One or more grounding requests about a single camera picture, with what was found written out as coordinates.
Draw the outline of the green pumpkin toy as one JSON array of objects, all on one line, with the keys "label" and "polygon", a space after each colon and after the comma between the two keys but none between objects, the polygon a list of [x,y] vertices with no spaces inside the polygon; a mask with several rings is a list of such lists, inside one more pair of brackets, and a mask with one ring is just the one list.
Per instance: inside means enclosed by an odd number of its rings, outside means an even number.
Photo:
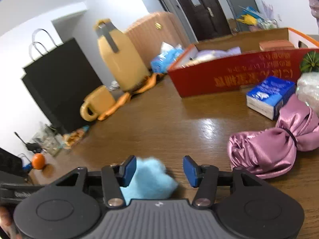
[{"label": "green pumpkin toy", "polygon": [[319,72],[319,53],[310,51],[305,54],[299,65],[299,69],[302,73]]}]

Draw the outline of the orange cloth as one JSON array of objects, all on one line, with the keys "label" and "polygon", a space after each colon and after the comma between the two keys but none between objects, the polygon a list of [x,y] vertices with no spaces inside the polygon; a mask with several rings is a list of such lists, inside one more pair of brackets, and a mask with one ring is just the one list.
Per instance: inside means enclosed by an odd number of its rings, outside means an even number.
[{"label": "orange cloth", "polygon": [[163,73],[153,73],[150,77],[146,78],[145,83],[142,85],[141,88],[131,91],[131,92],[125,92],[122,96],[119,97],[119,99],[116,101],[115,105],[112,106],[109,110],[103,112],[99,117],[99,121],[103,121],[107,118],[109,118],[112,114],[114,114],[119,108],[124,106],[126,103],[128,103],[131,98],[137,94],[144,93],[150,89],[152,89],[154,86],[156,86],[157,82],[161,80],[165,74]]}]

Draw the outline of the white plastic bag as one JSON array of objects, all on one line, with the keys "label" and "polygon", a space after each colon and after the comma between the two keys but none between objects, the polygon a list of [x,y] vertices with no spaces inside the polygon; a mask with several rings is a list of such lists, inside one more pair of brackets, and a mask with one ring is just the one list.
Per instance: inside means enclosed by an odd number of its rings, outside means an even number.
[{"label": "white plastic bag", "polygon": [[319,73],[303,73],[297,81],[296,95],[319,115]]}]

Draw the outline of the orange fruit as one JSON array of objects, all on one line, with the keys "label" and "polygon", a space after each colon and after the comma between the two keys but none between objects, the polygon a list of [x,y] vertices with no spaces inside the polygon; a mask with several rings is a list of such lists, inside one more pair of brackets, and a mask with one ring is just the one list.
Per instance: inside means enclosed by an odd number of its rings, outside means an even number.
[{"label": "orange fruit", "polygon": [[45,156],[41,153],[36,153],[32,157],[31,165],[33,169],[42,170],[46,166]]}]

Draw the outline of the yellow blue bags pile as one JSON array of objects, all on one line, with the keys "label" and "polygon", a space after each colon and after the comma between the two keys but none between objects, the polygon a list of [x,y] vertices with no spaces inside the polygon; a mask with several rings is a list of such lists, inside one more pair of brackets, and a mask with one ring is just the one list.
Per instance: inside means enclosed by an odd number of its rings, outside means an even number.
[{"label": "yellow blue bags pile", "polygon": [[261,21],[262,19],[260,13],[252,7],[242,7],[242,13],[236,17],[237,22],[253,26],[257,26],[258,21]]}]

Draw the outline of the snack packet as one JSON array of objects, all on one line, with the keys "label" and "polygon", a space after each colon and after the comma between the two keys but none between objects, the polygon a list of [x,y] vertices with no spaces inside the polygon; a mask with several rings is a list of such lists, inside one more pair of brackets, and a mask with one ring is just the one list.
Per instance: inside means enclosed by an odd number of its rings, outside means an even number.
[{"label": "snack packet", "polygon": [[63,148],[64,149],[71,149],[73,146],[78,144],[89,131],[89,126],[83,126],[76,131],[73,131],[68,134],[63,135]]}]

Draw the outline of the yellow thermos bottle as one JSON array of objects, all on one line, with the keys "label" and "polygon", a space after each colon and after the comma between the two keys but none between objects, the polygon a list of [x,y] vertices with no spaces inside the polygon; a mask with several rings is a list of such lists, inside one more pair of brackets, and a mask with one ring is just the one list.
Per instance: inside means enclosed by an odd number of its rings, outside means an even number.
[{"label": "yellow thermos bottle", "polygon": [[108,18],[99,20],[94,29],[100,56],[121,90],[131,92],[142,87],[150,72],[130,38]]}]

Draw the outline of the pink ribbed suitcase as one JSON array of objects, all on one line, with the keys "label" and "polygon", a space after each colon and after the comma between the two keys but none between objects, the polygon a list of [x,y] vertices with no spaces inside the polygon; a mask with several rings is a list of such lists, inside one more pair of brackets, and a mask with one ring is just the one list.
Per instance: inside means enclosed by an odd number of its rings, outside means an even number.
[{"label": "pink ribbed suitcase", "polygon": [[154,12],[130,25],[124,32],[134,44],[147,68],[160,54],[163,42],[175,47],[188,47],[190,40],[179,21],[171,12]]}]

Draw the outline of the black paper bag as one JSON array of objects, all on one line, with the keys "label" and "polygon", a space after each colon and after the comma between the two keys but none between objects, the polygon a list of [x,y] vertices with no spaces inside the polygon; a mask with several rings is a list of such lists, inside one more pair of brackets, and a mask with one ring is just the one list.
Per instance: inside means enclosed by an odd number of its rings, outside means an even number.
[{"label": "black paper bag", "polygon": [[24,71],[23,83],[61,135],[88,125],[80,108],[84,98],[102,82],[75,39],[56,46]]}]

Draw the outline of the orange red cardboard box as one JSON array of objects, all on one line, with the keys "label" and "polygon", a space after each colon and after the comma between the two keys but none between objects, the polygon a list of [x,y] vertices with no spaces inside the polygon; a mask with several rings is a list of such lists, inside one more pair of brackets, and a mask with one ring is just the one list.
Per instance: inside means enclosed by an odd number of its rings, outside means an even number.
[{"label": "orange red cardboard box", "polygon": [[[261,51],[262,41],[285,39],[294,49]],[[239,46],[241,54],[188,66],[201,50],[228,50]],[[299,65],[310,51],[318,52],[318,41],[292,28],[256,32],[203,40],[191,44],[168,69],[181,97],[238,90],[257,85],[269,76],[296,82]]]}]

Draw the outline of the dark brown door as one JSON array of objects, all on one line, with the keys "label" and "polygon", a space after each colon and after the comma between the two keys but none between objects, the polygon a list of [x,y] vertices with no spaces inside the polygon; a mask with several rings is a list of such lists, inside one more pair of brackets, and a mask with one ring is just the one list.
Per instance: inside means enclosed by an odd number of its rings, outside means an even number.
[{"label": "dark brown door", "polygon": [[218,0],[178,0],[197,40],[207,40],[231,34]]}]

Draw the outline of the blue pocket tissue pack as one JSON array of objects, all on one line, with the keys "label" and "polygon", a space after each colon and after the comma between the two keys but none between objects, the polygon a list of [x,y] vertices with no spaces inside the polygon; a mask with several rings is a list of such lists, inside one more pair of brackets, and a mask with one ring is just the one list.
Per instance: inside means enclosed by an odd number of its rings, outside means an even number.
[{"label": "blue pocket tissue pack", "polygon": [[246,94],[246,102],[250,109],[274,120],[294,93],[294,82],[270,76]]}]

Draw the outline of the purple fuzzy cloth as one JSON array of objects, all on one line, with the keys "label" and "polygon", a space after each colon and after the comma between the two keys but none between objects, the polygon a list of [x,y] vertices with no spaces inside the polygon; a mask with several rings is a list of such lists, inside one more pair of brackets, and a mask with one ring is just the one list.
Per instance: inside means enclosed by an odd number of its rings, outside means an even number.
[{"label": "purple fuzzy cloth", "polygon": [[241,49],[239,46],[224,50],[201,50],[197,53],[195,59],[199,61],[211,61],[219,58],[240,55]]}]

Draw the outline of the red brown sponge block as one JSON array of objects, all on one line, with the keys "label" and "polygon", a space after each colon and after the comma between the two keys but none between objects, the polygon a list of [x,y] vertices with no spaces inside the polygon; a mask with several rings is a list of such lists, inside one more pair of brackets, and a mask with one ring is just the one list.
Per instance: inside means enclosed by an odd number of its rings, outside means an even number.
[{"label": "red brown sponge block", "polygon": [[285,39],[262,41],[259,43],[261,51],[294,49],[295,46]]}]

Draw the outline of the yellow mug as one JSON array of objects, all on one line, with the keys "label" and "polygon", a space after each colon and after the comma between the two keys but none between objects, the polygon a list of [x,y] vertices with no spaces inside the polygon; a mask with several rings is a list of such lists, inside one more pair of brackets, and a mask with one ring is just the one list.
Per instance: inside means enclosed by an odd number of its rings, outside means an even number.
[{"label": "yellow mug", "polygon": [[80,108],[80,115],[85,121],[96,120],[103,112],[115,105],[115,99],[106,88],[101,85],[84,98]]}]

